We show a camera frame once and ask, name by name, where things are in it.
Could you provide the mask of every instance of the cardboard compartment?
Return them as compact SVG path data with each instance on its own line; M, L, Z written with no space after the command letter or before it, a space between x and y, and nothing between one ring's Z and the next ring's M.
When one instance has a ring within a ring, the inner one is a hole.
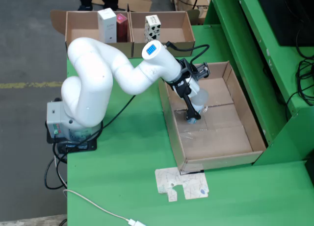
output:
M183 173L253 163L266 149L229 62L208 66L210 75L199 84L208 91L209 100L195 124L184 119L185 102L159 81L170 143Z
M132 57L132 33L130 25L130 16L128 12L115 11L116 14L122 14L128 18L128 42L110 43L111 45L128 58ZM65 35L65 43L69 44L79 37L90 37L99 40L98 15L96 11L61 11L52 10L50 17L53 27Z
M145 44L144 25L145 17L158 15L161 22L160 41L166 44L172 42L180 49L194 47L195 38L186 12L142 12L130 13L132 38L134 41L133 58L141 58ZM175 57L191 56L192 51L180 52L168 48Z

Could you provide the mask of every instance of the yellow floor line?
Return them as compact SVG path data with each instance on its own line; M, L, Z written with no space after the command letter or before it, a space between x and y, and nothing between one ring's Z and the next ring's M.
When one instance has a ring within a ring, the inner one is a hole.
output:
M62 81L51 82L20 82L20 83L0 83L0 89L23 89L27 87L44 88L44 87L61 87Z

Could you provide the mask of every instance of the white robotic arm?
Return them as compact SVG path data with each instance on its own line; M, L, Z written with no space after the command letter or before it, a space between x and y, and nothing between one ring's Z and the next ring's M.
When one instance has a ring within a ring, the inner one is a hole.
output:
M177 61L159 41L151 41L144 47L144 60L135 68L121 51L91 38L75 39L69 45L68 57L78 76L63 82L63 101L47 104L50 143L81 142L97 133L107 110L112 76L130 95L144 92L161 77L186 102L187 119L200 119L189 98L200 90L198 79L209 74L207 65L201 71L195 66L193 69L185 59Z
M96 126L104 118L112 75L130 95L144 92L159 77L172 82L181 76L181 65L159 41L144 47L144 60L136 68L118 49L91 38L74 40L68 57L78 77L64 81L61 95L67 115L84 127Z

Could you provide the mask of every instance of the paper sheet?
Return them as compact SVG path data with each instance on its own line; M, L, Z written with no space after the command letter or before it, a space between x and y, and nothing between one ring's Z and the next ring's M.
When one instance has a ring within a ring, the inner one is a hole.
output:
M204 173L180 175L177 167L155 170L158 192L166 193L169 201L177 201L174 186L182 185L185 199L208 197L209 189Z

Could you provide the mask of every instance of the blue light indicator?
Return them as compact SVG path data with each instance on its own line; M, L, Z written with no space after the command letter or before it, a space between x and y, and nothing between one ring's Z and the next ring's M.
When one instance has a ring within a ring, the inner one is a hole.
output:
M152 44L146 51L148 55L151 55L156 49L157 49L156 46Z

